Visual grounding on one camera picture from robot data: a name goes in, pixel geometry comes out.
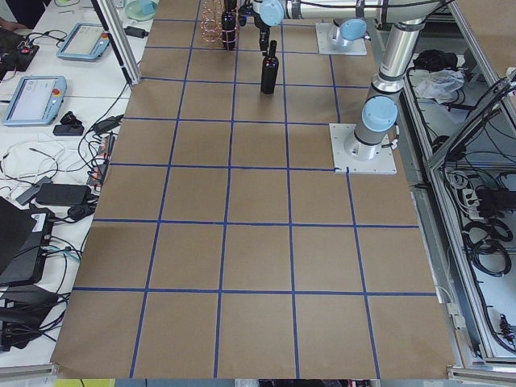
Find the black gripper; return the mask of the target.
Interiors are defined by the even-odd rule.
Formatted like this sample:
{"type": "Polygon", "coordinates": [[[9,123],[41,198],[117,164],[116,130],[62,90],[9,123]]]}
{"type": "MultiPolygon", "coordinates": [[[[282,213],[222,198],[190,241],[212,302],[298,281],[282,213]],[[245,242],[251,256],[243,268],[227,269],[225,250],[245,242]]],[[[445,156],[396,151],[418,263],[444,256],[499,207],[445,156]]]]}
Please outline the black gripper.
{"type": "Polygon", "coordinates": [[[261,53],[267,55],[269,47],[269,27],[260,29],[259,45],[261,53]]]}

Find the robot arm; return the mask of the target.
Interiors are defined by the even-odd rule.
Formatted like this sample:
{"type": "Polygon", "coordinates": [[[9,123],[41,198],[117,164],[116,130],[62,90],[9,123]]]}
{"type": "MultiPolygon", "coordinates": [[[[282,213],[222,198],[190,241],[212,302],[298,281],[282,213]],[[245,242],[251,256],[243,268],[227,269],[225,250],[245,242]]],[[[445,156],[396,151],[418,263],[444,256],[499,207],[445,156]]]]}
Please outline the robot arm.
{"type": "Polygon", "coordinates": [[[345,47],[351,42],[363,39],[366,31],[367,24],[363,19],[334,19],[328,39],[337,47],[345,47]]]}
{"type": "Polygon", "coordinates": [[[267,26],[285,19],[377,19],[392,25],[360,121],[343,148],[355,160],[374,159],[397,119],[403,78],[425,19],[445,1],[254,1],[252,9],[267,26]]]}

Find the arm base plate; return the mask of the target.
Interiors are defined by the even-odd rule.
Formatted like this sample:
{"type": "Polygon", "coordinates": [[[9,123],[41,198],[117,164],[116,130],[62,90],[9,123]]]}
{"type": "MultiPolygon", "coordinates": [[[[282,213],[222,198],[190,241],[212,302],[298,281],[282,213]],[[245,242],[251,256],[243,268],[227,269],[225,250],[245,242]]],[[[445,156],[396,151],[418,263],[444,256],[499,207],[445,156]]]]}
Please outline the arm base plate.
{"type": "Polygon", "coordinates": [[[366,56],[367,24],[363,19],[348,19],[315,25],[318,53],[322,55],[366,56]]]}
{"type": "Polygon", "coordinates": [[[355,124],[331,123],[330,139],[336,173],[394,175],[397,167],[387,134],[373,146],[355,137],[355,124]]]}

